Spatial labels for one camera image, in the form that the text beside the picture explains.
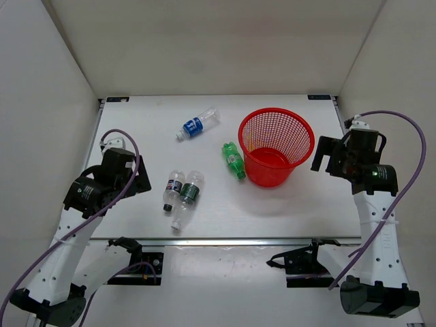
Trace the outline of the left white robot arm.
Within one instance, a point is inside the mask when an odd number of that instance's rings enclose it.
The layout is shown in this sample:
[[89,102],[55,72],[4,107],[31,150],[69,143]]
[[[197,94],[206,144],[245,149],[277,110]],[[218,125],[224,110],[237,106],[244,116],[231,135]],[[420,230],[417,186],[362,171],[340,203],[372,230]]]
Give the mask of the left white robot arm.
[[111,278],[134,273],[144,265],[141,244],[126,237],[109,240],[103,254],[79,270],[78,263],[104,215],[124,198],[151,190],[138,149],[128,151],[121,133],[102,138],[102,162],[84,170],[63,201],[52,243],[23,273],[1,305],[33,314],[30,326],[73,326],[83,323],[93,295]]

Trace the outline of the dark green label clear bottle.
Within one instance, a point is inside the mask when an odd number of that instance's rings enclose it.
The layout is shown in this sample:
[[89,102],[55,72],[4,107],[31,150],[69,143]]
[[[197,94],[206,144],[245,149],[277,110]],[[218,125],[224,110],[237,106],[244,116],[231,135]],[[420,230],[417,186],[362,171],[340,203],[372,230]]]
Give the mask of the dark green label clear bottle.
[[200,191],[204,188],[204,175],[192,170],[182,186],[181,193],[176,199],[176,208],[171,228],[175,232],[182,229],[191,221]]

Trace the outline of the pepsi label clear bottle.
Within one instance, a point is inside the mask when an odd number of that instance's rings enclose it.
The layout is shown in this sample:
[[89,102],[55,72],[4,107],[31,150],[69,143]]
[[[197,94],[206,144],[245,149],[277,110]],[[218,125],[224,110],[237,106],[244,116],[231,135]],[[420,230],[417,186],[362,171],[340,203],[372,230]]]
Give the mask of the pepsi label clear bottle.
[[180,196],[181,189],[185,183],[185,174],[180,170],[173,170],[166,184],[163,193],[163,210],[170,213],[175,205],[176,199]]

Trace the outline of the blue label clear bottle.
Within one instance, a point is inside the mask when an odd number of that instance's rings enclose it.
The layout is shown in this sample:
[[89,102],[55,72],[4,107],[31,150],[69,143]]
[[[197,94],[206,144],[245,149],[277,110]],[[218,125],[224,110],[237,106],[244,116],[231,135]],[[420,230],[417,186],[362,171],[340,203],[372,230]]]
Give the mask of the blue label clear bottle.
[[211,107],[203,113],[185,122],[176,133],[178,141],[184,141],[200,135],[202,132],[217,126],[220,123],[220,113]]

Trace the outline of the green plastic bottle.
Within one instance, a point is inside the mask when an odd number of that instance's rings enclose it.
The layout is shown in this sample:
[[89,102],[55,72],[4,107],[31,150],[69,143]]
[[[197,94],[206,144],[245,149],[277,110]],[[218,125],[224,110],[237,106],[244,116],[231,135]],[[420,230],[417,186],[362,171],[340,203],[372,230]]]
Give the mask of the green plastic bottle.
[[230,172],[239,180],[246,178],[245,164],[233,142],[225,143],[221,148],[224,159],[230,169]]

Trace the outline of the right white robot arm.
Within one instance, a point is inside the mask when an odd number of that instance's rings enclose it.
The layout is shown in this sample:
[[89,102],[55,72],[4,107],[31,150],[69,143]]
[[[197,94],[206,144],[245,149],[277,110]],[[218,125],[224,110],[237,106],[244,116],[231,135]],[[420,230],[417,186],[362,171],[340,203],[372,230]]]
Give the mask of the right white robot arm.
[[332,276],[329,288],[340,288],[341,306],[347,314],[397,318],[417,308],[420,296],[409,288],[396,235],[395,206],[399,191],[396,170],[380,162],[386,137],[355,116],[344,123],[341,138],[319,138],[311,170],[320,169],[350,182],[362,244],[351,253],[336,241],[315,241],[306,255],[313,272]]

